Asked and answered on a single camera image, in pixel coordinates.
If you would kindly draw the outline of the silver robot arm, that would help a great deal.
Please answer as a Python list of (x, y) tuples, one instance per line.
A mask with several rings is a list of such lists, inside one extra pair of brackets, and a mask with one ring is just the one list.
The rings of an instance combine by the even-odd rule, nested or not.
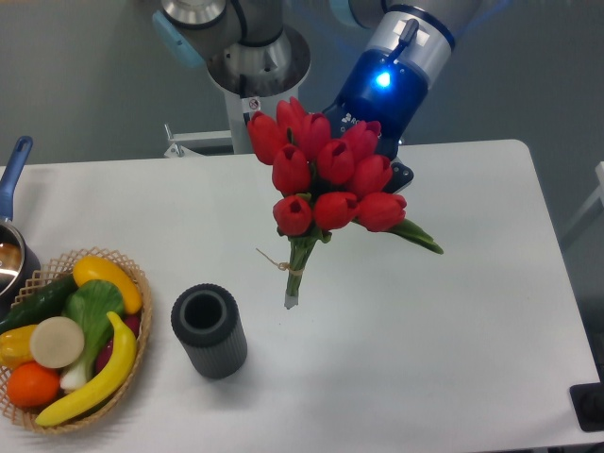
[[(434, 1), (332, 1), (343, 23), (373, 34), (335, 99), (325, 108), (331, 132), (342, 136), (359, 120), (378, 121), (377, 151), (398, 193), (413, 179), (398, 158), (403, 132), (455, 48), (452, 15)], [(184, 65), (207, 67), (222, 91), (232, 149), (252, 151), (247, 124), (254, 113), (274, 115), (297, 95), (312, 65), (308, 40), (283, 19), (279, 1), (163, 1), (152, 24)]]

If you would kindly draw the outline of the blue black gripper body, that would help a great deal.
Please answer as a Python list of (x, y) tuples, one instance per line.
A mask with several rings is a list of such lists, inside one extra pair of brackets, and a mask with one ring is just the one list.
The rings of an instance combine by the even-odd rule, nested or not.
[(334, 137), (359, 121), (379, 122), (377, 152), (395, 159), (399, 139), (427, 93), (426, 79), (407, 62), (390, 62), (384, 53), (369, 50), (361, 54), (324, 114)]

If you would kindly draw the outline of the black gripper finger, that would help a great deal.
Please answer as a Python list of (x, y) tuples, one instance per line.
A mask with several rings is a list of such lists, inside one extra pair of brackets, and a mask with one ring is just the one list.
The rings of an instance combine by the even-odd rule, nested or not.
[(408, 187), (414, 179), (413, 170), (405, 165), (400, 159), (391, 161), (392, 177), (384, 186), (386, 193), (400, 193)]

